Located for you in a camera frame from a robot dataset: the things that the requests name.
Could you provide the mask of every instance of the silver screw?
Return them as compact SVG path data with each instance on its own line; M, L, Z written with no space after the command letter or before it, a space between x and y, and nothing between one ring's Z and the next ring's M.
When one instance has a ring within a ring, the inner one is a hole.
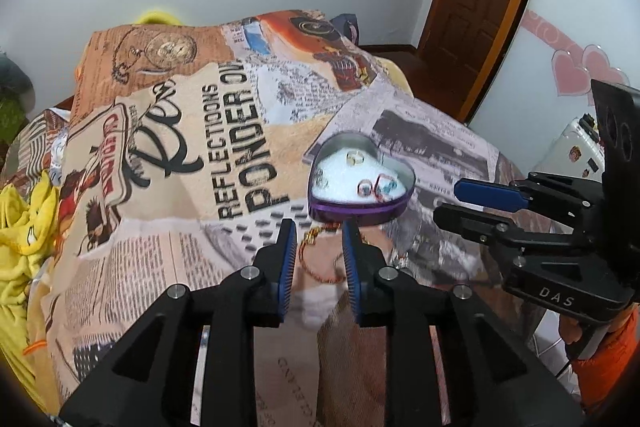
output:
M392 281L396 277L398 277L398 270L393 268L392 266L383 266L378 270L378 275L380 275L381 279L385 281Z
M187 293L187 288L184 287L184 284L172 284L166 291L166 294L172 299L179 299L185 293Z
M251 280L260 275L260 268L257 266L245 266L240 270L240 275L243 279Z
M458 299L466 301L467 299L470 299L471 295L473 294L473 290L466 284L458 284L456 286L453 286L453 295L455 295Z

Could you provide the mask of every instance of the purple heart-shaped box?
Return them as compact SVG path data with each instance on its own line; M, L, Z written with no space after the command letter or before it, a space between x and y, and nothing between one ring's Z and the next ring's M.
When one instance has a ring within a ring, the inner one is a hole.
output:
M312 194L313 180L316 177L318 164L340 149L349 148L360 150L376 158L385 168L391 169L398 175L398 180L406 187L406 192L390 201L376 203L337 203L316 198ZM355 218L361 227L380 225L400 216L414 193L415 172L411 166L396 158L386 155L366 134L359 132L339 132L328 138L320 147L311 165L307 198L309 202L309 216L322 223L341 223L346 219Z

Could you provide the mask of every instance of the bedsheet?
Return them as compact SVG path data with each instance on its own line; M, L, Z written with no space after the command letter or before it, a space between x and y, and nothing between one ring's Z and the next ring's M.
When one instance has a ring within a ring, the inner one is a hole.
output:
M290 217L307 214L309 162L337 130L369 134L418 181L407 211L363 230L421 283L465 281L523 338L543 311L503 293L484 248L433 223L460 177L520 176L499 151L397 90L318 12L287 10L208 28L119 26L95 33L76 77L59 237L41 313L58 403L173 283L199 289L250 264ZM550 222L520 211L520 226ZM360 330L341 279L340 232L296 263L291 307L255 331L260 425L382 425L383 330ZM194 399L192 421L198 423Z

